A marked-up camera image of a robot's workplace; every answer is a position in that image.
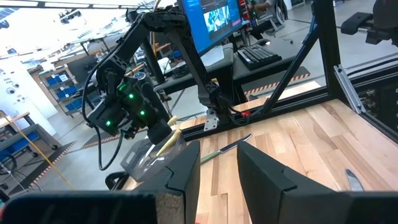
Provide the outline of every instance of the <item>keyboard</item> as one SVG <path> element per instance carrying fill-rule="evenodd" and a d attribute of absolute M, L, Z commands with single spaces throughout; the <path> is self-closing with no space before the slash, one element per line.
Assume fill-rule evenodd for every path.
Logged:
<path fill-rule="evenodd" d="M 238 50 L 238 56 L 249 70 L 282 60 L 281 56 L 258 44 Z"/>

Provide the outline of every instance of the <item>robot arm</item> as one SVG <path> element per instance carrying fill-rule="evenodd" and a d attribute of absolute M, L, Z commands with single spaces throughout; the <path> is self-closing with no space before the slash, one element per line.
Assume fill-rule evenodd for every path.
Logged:
<path fill-rule="evenodd" d="M 138 15 L 131 28 L 119 40 L 116 50 L 98 67 L 98 88 L 106 93 L 106 98 L 90 113 L 88 119 L 113 136 L 119 132 L 123 119 L 131 119 L 133 122 L 125 131 L 125 136 L 133 138 L 139 128 L 147 126 L 148 137 L 154 144 L 170 134 L 167 121 L 159 117 L 157 108 L 144 94 L 139 78 L 124 77 L 127 62 L 140 45 L 147 41 L 149 32 L 165 33 L 178 47 L 198 85 L 200 103 L 213 109 L 219 118 L 230 114 L 228 102 L 222 103 L 226 106 L 219 104 L 220 101 L 225 102 L 225 99 L 221 97 L 219 86 L 207 75 L 193 43 L 186 15 L 171 8 Z"/>

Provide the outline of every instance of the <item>mouse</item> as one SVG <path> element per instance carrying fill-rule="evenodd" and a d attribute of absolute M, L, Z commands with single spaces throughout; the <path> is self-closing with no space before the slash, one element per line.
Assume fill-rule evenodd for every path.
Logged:
<path fill-rule="evenodd" d="M 264 46 L 264 45 L 269 45 L 270 43 L 271 43 L 271 40 L 269 40 L 269 39 L 260 39 L 255 44 Z"/>

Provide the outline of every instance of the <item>knife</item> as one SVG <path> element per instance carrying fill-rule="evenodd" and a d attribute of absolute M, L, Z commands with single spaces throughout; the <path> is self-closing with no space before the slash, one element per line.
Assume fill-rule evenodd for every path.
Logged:
<path fill-rule="evenodd" d="M 218 155 L 220 155 L 220 154 L 222 154 L 224 152 L 228 152 L 229 150 L 235 148 L 236 146 L 238 146 L 239 142 L 248 140 L 252 135 L 253 134 L 249 134 L 249 135 L 247 135 L 247 136 L 245 136 L 245 137 L 243 137 L 243 138 L 241 138 L 241 139 L 239 139 L 239 140 L 237 140 L 237 141 L 225 146 L 224 148 L 220 149 L 219 151 L 212 152 L 209 155 L 206 155 L 205 157 L 200 159 L 200 165 L 204 164 L 205 162 L 209 161 L 210 159 L 212 159 L 212 158 L 214 158 L 214 157 L 216 157 L 216 156 L 218 156 Z"/>
<path fill-rule="evenodd" d="M 351 170 L 346 169 L 346 175 L 348 178 L 349 186 L 351 187 L 352 191 L 356 191 L 356 192 L 363 191 L 362 184 L 360 183 L 359 179 L 355 176 L 355 174 Z"/>

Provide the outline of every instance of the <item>ceiling light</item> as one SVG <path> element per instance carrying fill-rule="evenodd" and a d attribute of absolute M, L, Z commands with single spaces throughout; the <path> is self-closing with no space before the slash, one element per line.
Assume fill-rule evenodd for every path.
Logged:
<path fill-rule="evenodd" d="M 122 8 L 122 9 L 127 9 L 127 8 L 137 8 L 138 6 L 133 6 L 133 5 L 131 5 L 131 6 L 120 6 L 120 8 Z"/>
<path fill-rule="evenodd" d="M 58 2 L 46 2 L 45 7 L 62 7 L 62 8 L 68 8 L 68 7 L 73 7 L 73 8 L 86 8 L 89 6 L 89 4 L 74 4 L 74 3 L 58 3 Z"/>
<path fill-rule="evenodd" d="M 101 4 L 95 4 L 93 5 L 93 8 L 117 8 L 119 7 L 118 5 L 101 5 Z"/>
<path fill-rule="evenodd" d="M 1 0 L 0 6 L 37 6 L 38 2 L 35 1 L 12 1 L 12 0 Z"/>

